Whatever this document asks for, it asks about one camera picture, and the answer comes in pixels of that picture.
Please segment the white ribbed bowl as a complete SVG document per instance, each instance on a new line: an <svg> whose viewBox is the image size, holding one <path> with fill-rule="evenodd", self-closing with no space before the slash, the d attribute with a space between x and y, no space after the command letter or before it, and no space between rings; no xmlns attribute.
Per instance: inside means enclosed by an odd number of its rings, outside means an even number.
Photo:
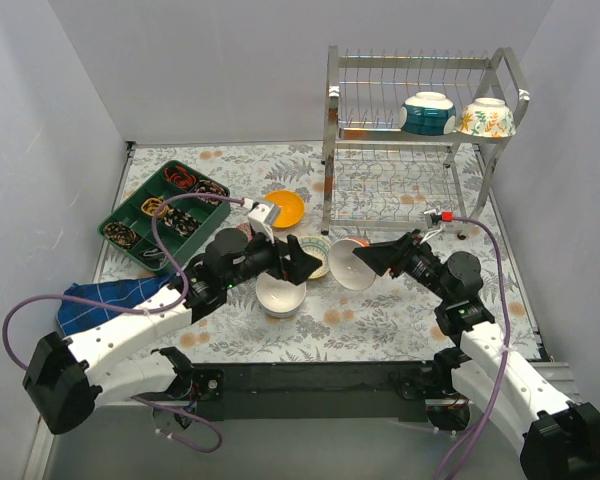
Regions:
<svg viewBox="0 0 600 480"><path fill-rule="evenodd" d="M303 301L292 302L261 302L260 305L267 315L274 318L289 318L299 312Z"/></svg>
<svg viewBox="0 0 600 480"><path fill-rule="evenodd" d="M267 273L262 273L256 280L256 296L261 302L304 302L307 287L305 283L294 285L285 280L277 280Z"/></svg>

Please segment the orange bowl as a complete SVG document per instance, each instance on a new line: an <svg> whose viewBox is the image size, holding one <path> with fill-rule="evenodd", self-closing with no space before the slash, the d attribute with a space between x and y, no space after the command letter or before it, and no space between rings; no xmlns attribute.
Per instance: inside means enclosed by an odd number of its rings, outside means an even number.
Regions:
<svg viewBox="0 0 600 480"><path fill-rule="evenodd" d="M335 280L344 288L363 291L375 282L375 272L353 253L358 247L368 246L366 240L356 238L340 239L331 246L329 267Z"/></svg>

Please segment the cream bowl with teal stripes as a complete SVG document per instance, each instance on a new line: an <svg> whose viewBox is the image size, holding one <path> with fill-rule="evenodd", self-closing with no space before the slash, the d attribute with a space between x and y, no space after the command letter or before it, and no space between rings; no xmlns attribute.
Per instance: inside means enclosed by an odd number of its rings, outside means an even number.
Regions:
<svg viewBox="0 0 600 480"><path fill-rule="evenodd" d="M321 261L321 266L310 276L310 280L317 280L330 272L328 255L331 249L331 243L322 235L303 236L299 238L299 244L303 251Z"/></svg>

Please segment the teal and white bowl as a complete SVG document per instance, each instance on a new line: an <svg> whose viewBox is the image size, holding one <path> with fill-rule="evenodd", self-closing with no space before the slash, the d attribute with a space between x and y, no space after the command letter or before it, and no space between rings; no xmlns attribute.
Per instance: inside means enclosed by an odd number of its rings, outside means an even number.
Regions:
<svg viewBox="0 0 600 480"><path fill-rule="evenodd" d="M456 126L456 108L444 94L421 91L407 98L399 109L398 128L421 136L450 134Z"/></svg>

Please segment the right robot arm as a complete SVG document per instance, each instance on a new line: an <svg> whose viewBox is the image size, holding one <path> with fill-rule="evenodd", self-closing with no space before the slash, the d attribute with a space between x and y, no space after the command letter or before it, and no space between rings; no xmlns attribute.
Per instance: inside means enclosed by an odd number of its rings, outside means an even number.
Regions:
<svg viewBox="0 0 600 480"><path fill-rule="evenodd" d="M434 389L462 396L483 413L468 440L492 422L519 456L528 479L600 479L600 412L554 387L510 344L481 301L479 259L465 251L440 260L418 232L358 247L354 255L376 274L406 274L441 301L441 331L454 345L438 353Z"/></svg>

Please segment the yellow bowl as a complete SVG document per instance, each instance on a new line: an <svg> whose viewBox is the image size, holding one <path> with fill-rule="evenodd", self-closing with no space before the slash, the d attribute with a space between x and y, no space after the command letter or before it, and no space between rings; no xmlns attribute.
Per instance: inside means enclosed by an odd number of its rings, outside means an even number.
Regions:
<svg viewBox="0 0 600 480"><path fill-rule="evenodd" d="M302 198L289 190L277 190L265 196L267 201L279 207L280 213L273 226L286 229L298 224L305 214L305 204Z"/></svg>

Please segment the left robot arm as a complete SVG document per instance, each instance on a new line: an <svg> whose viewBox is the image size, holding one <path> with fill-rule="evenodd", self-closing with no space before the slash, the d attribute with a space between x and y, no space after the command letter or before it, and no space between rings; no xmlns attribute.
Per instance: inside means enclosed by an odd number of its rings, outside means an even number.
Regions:
<svg viewBox="0 0 600 480"><path fill-rule="evenodd" d="M94 410L137 394L163 392L185 398L193 386L191 364L174 350L145 363L131 355L159 338L210 315L227 301L229 290L267 273L301 285L321 267L298 239L248 238L223 229L173 278L138 307L100 326L62 338L40 339L26 369L23 387L49 430L60 435L82 424Z"/></svg>

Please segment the blue zigzag red-inside bowl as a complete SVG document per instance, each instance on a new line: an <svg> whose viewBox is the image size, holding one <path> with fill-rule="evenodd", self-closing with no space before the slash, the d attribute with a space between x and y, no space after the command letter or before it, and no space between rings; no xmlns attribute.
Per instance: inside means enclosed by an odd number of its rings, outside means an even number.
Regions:
<svg viewBox="0 0 600 480"><path fill-rule="evenodd" d="M253 238L251 226L248 222L241 223L236 226L236 229L245 234L247 241L250 242Z"/></svg>

